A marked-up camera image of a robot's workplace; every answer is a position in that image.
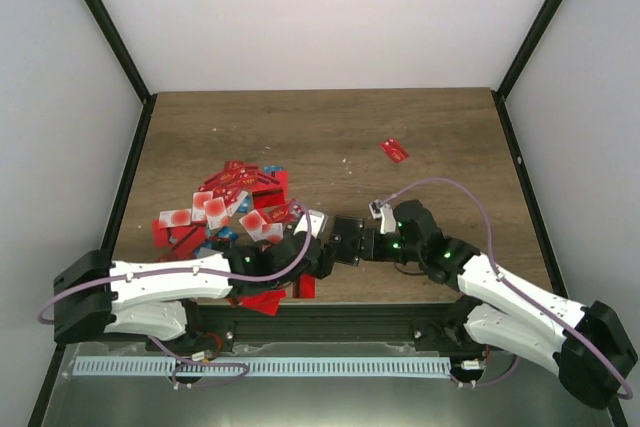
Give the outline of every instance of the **red card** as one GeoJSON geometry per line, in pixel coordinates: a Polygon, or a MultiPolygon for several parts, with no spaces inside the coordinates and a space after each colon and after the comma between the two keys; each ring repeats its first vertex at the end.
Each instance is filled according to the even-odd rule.
{"type": "Polygon", "coordinates": [[[204,227],[193,227],[187,235],[173,244],[171,250],[177,259],[187,259],[206,239],[207,232],[204,227]]]}
{"type": "Polygon", "coordinates": [[[262,172],[256,173],[256,185],[251,188],[251,192],[256,193],[262,190],[275,189],[280,187],[280,181],[275,177],[263,174],[262,172]]]}
{"type": "Polygon", "coordinates": [[[184,227],[172,227],[169,229],[170,236],[173,237],[176,242],[182,239],[185,235],[193,230],[193,225],[187,225],[184,227]]]}
{"type": "Polygon", "coordinates": [[[384,150],[384,153],[389,156],[391,160],[393,160],[396,164],[399,164],[404,159],[409,157],[409,154],[406,150],[400,145],[394,138],[389,138],[384,142],[380,142],[380,147],[384,150]]]}
{"type": "Polygon", "coordinates": [[[253,207],[256,209],[282,205],[284,201],[285,196],[281,188],[261,190],[260,192],[253,193],[253,207]]]}
{"type": "Polygon", "coordinates": [[[244,165],[244,162],[242,162],[241,160],[227,160],[224,163],[224,170],[233,170],[233,169],[237,169],[238,167],[244,165]]]}
{"type": "Polygon", "coordinates": [[[267,214],[267,222],[269,222],[270,224],[275,224],[277,222],[286,224],[288,222],[293,222],[294,220],[297,220],[299,217],[299,214],[290,211],[291,206],[295,201],[296,199],[291,199],[286,204],[279,205],[275,209],[272,209],[267,214]]]}
{"type": "Polygon", "coordinates": [[[160,219],[151,221],[151,232],[153,233],[153,245],[158,249],[169,245],[169,229],[160,219]]]}
{"type": "Polygon", "coordinates": [[[276,172],[272,172],[271,176],[280,182],[280,187],[284,192],[285,198],[289,197],[289,172],[286,170],[278,170],[276,172]]]}

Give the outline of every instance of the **black frame edge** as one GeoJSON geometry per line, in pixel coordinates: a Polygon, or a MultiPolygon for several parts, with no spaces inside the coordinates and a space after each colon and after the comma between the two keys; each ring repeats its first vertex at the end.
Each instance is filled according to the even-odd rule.
{"type": "Polygon", "coordinates": [[[493,95],[493,101],[498,112],[504,136],[507,140],[509,153],[511,154],[513,165],[516,169],[516,173],[518,174],[518,180],[520,181],[522,194],[524,195],[524,200],[527,204],[527,209],[529,210],[533,230],[536,233],[538,244],[540,245],[542,259],[544,260],[544,265],[546,266],[547,273],[549,274],[551,287],[554,293],[561,295],[562,297],[567,297],[567,289],[564,285],[564,281],[562,280],[562,275],[560,273],[560,268],[558,267],[555,254],[553,253],[553,248],[551,247],[551,239],[549,238],[547,228],[544,225],[542,212],[540,211],[538,201],[536,200],[535,193],[533,192],[533,186],[531,185],[529,173],[527,172],[527,167],[525,166],[522,153],[520,152],[520,147],[518,146],[516,134],[513,130],[513,126],[511,125],[511,119],[509,119],[507,106],[505,105],[504,100],[500,97],[500,94],[495,91],[491,91],[491,93],[493,95]]]}
{"type": "Polygon", "coordinates": [[[516,84],[518,78],[520,77],[520,74],[522,74],[522,71],[527,65],[529,58],[538,46],[540,39],[547,30],[547,27],[551,23],[551,19],[555,15],[561,3],[562,0],[545,0],[542,4],[538,15],[536,15],[533,24],[531,24],[531,28],[529,29],[527,36],[524,38],[524,41],[522,42],[518,53],[516,54],[513,62],[511,63],[511,66],[509,67],[509,70],[504,76],[500,87],[498,87],[499,97],[502,97],[504,100],[506,100],[506,98],[509,96],[509,93],[513,89],[513,86],[516,84]]]}
{"type": "Polygon", "coordinates": [[[129,82],[133,89],[138,94],[141,102],[148,102],[151,98],[151,94],[149,89],[147,88],[140,72],[138,72],[138,68],[136,64],[133,62],[127,47],[124,45],[122,41],[122,37],[120,37],[120,33],[118,29],[116,29],[113,20],[111,20],[111,16],[107,11],[102,0],[84,0],[93,15],[93,18],[98,23],[100,30],[104,34],[104,37],[107,39],[107,42],[111,46],[113,53],[115,54],[118,62],[120,62],[120,66],[124,73],[129,78],[129,82]]]}
{"type": "Polygon", "coordinates": [[[127,161],[124,164],[124,170],[122,171],[122,177],[118,190],[116,192],[116,198],[113,202],[113,208],[111,209],[111,215],[107,222],[107,227],[102,239],[102,245],[100,249],[107,251],[109,257],[113,255],[113,250],[118,240],[118,233],[120,232],[120,225],[122,224],[122,218],[124,217],[124,211],[129,201],[129,193],[131,192],[131,186],[133,185],[133,179],[138,170],[138,162],[140,161],[140,155],[142,154],[142,148],[144,147],[144,141],[147,138],[147,132],[149,130],[149,124],[151,123],[151,116],[153,109],[156,106],[156,100],[158,94],[151,96],[151,99],[146,102],[142,107],[140,113],[140,119],[138,120],[138,126],[136,132],[133,135],[133,141],[131,142],[131,149],[127,156],[127,161]]]}
{"type": "Polygon", "coordinates": [[[31,417],[29,417],[29,423],[27,424],[27,427],[42,426],[44,417],[47,414],[49,400],[51,399],[51,394],[53,393],[53,386],[56,383],[58,371],[60,370],[60,365],[62,364],[63,357],[64,347],[56,346],[56,349],[53,351],[53,356],[51,357],[51,362],[49,362],[49,367],[47,368],[47,373],[45,374],[44,381],[42,382],[42,387],[40,387],[40,392],[38,393],[38,398],[36,399],[35,406],[31,411],[31,417]]]}

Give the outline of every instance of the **pile of cards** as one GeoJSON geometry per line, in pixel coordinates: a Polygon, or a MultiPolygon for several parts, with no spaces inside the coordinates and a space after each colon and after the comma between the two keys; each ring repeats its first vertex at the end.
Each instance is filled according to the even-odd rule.
{"type": "Polygon", "coordinates": [[[214,241],[234,242],[238,235],[229,224],[237,212],[246,214],[240,224],[254,241],[279,242],[285,225],[301,215],[295,199],[286,200],[288,191],[289,174],[283,167],[260,170],[240,160],[225,162],[221,172],[194,192],[191,208],[160,212],[153,221],[155,246],[171,248],[158,260],[195,258],[201,248],[211,249],[214,241]]]}

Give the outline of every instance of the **white arm segment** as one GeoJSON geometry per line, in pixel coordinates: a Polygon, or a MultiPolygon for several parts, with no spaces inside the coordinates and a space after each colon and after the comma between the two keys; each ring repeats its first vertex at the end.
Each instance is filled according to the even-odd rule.
{"type": "Polygon", "coordinates": [[[174,267],[187,267],[191,272],[184,274],[165,274],[131,281],[119,280],[111,283],[111,291],[117,292],[117,299],[112,301],[114,313],[130,309],[148,302],[206,297],[210,299],[225,298],[231,292],[226,277],[198,273],[198,269],[207,268],[230,272],[229,262],[218,253],[208,257],[178,262],[159,264],[135,264],[130,262],[114,262],[110,275],[127,275],[163,270],[174,267]]]}
{"type": "MultiPolygon", "coordinates": [[[[463,268],[464,273],[458,275],[458,286],[461,292],[480,299],[511,316],[514,322],[541,336],[541,340],[548,343],[554,351],[562,349],[565,341],[565,336],[562,334],[563,328],[499,282],[485,254],[473,256],[463,268]]],[[[581,310],[582,304],[540,289],[502,267],[499,270],[513,285],[561,317],[570,326],[575,327],[584,317],[584,312],[581,310]]]]}
{"type": "Polygon", "coordinates": [[[494,345],[558,375],[558,364],[553,360],[555,349],[551,344],[541,339],[535,330],[490,305],[482,304],[473,309],[464,328],[475,342],[494,345]]]}
{"type": "Polygon", "coordinates": [[[187,313],[180,302],[148,302],[129,309],[112,311],[116,320],[104,332],[152,335],[160,340],[173,340],[185,333],[187,313]]]}

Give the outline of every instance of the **red plastic piece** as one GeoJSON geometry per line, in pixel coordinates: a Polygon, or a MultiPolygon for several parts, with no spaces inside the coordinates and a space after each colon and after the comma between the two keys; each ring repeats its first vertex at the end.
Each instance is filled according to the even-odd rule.
{"type": "Polygon", "coordinates": [[[151,221],[151,232],[153,233],[153,245],[158,249],[169,245],[169,229],[162,228],[164,223],[160,223],[159,219],[151,221]]]}
{"type": "Polygon", "coordinates": [[[247,309],[273,316],[278,313],[280,300],[286,296],[287,293],[284,290],[272,290],[251,297],[238,297],[238,301],[247,309]]]}

